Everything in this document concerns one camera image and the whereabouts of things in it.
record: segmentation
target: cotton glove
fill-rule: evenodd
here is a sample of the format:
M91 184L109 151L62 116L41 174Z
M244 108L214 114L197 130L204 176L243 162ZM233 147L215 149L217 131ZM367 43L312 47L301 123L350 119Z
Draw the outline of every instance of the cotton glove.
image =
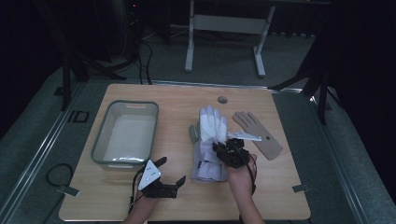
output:
M211 105L201 108L199 119L200 139L194 145L194 167L191 178L204 181L225 181L227 173L213 151L213 143L227 140L227 119Z

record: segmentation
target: dark background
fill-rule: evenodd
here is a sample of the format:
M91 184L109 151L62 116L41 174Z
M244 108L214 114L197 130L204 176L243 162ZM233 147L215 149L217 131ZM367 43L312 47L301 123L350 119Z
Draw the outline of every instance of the dark background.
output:
M151 10L146 11L146 16L154 21L147 19L146 23L161 29L163 38L170 40L166 23L188 24L189 1L158 4L148 1ZM344 0L337 4L329 20L329 13L323 8L279 6L270 31L318 36L304 66L315 66L318 60L328 62L330 85L336 89L395 201L396 3ZM210 4L203 3L196 9L207 12L210 8ZM218 10L225 15L264 18L261 12L255 7L226 5L219 5ZM0 137L45 79L61 66L61 59L32 0L0 2Z

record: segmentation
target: translucent plastic bin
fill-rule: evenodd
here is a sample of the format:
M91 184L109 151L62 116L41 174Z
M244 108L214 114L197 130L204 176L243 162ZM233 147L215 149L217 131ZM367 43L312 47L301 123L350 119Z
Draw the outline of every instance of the translucent plastic bin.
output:
M158 113L154 102L112 102L91 151L93 161L104 168L142 167L151 156Z

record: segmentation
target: gray floor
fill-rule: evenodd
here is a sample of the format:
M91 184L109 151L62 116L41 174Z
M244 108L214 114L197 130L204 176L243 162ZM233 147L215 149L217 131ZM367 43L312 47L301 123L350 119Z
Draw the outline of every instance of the gray floor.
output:
M156 35L145 38L153 50L149 73L155 84L188 82L262 87L275 85L296 74L314 40L304 36L269 36L262 53L267 77L261 78L257 76L252 55L252 47L258 41L257 36L221 43L212 43L197 37L193 70L186 73L184 63L187 37L178 32L176 30L178 35L172 38L171 45L166 45ZM147 62L149 49L142 46L141 54L143 63ZM124 81L126 83L138 82L136 65L121 69L118 73L128 77ZM0 142L2 205L7 203L8 195L14 192L18 179L32 157L37 152L45 157L37 173L29 174L34 179L30 180L30 188L24 191L20 203L16 204L10 223L63 223L57 216L60 206L58 202L62 195L46 182L46 173L62 162L67 162L72 167L77 165L106 86L115 82L106 77L93 76L88 83L74 83L76 100L68 110L61 113L59 109L62 98L53 95L61 81L61 70L49 77ZM305 80L290 87L300 89L304 82ZM274 99L302 183L311 188L306 193L312 212L311 221L346 224L394 223L394 203L384 190L344 110L330 99L331 110L326 111L328 125L323 127L315 116L315 106L301 94L274 93ZM89 112L88 121L81 123L69 120L72 111ZM62 124L62 129L51 129L54 123ZM46 139L47 133L55 133L56 141ZM320 134L313 137L310 133ZM41 147L43 143L50 147ZM67 180L62 175L56 178L59 181ZM308 220L292 223L308 223Z

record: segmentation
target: wooden table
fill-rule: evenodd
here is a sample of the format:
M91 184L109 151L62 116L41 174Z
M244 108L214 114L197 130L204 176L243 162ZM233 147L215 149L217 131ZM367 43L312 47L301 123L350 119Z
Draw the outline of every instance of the wooden table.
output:
M225 96L228 103L218 102ZM167 157L160 167L164 184L175 184L183 175L184 186L176 199L161 199L150 221L160 220L237 220L239 212L228 183L197 183L191 180L193 143L189 127L196 124L199 110L207 105L219 109L228 119L228 131L242 128L233 121L236 111L250 111L283 147L281 154L268 161L251 141L245 149L258 155L257 189L254 201L264 219L297 220L310 217L288 141L276 111L271 92L252 88L218 88L168 85L111 84L99 108L87 143L82 151L71 187L79 189L77 198L66 196L60 210L63 220L119 221L127 216L134 172L107 171L91 159L91 149L107 106L115 100L154 101L160 107L151 159Z

